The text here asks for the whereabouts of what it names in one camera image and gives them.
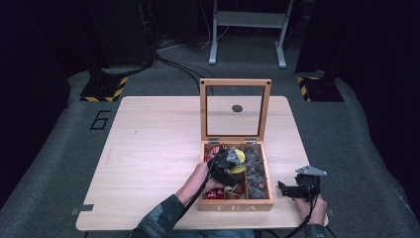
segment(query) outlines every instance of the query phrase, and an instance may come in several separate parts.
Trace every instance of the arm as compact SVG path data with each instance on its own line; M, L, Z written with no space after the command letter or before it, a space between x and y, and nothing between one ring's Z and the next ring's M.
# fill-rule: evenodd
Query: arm
M183 208L204 182L207 173L207 163L198 164L182 188L149 212L132 231L130 237L168 237ZM206 183L204 192L216 187L223 186L210 179Z
M299 208L300 216L302 219L309 214L310 203L306 202L303 199L294 198L296 201L297 207ZM311 218L308 224L303 228L305 232L305 237L307 238L319 238L319 237L328 237L327 230L324 226L325 218L327 216L327 202L322 198L321 195L318 195L316 199L315 207L312 211Z

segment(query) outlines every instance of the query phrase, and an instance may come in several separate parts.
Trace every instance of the wooden box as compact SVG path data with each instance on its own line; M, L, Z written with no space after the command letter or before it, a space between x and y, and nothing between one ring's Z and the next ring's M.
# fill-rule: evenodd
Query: wooden box
M227 171L240 185L203 194L198 210L269 211L274 205L263 145L270 87L270 79L200 80L201 160L210 160L215 147L245 160Z

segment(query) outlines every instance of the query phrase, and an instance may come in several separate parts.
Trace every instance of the person's left hand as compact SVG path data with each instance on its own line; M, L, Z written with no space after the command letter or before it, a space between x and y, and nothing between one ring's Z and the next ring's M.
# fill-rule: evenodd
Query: person's left hand
M300 213L300 216L302 217L302 220L305 219L311 209L310 203L301 198L293 198L293 200L296 202L297 208L299 208L299 213ZM312 211L312 216L308 224L324 225L326 216L327 216L327 201L325 201L322 195L319 194L318 197L316 198L315 207Z
M188 180L185 182L183 187L175 194L179 200L186 205L188 201L192 198L195 192L198 191L201 184L204 182L208 174L207 163L202 162L195 167L194 172L189 176ZM203 192L209 191L213 188L222 188L224 187L221 183L210 178Z

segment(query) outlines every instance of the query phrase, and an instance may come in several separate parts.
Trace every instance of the box lid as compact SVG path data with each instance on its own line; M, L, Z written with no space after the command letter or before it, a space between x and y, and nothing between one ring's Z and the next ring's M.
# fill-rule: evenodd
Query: box lid
M201 78L201 140L262 141L271 79Z

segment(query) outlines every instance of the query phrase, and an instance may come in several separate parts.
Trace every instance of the yellow and black striped tape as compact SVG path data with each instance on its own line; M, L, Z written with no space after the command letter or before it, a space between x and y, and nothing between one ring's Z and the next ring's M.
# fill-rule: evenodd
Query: yellow and black striped tape
M300 92L302 93L303 99L305 101L311 101L311 98L309 97L308 90L306 89L305 83L303 81L303 78L309 78L309 79L319 79L319 77L297 77L297 83L299 83Z
M126 85L128 77L124 77L121 79L120 84L118 85L118 89L114 93L114 96L112 97L80 97L80 101L116 101L118 98L120 98L121 93L123 93L124 86Z

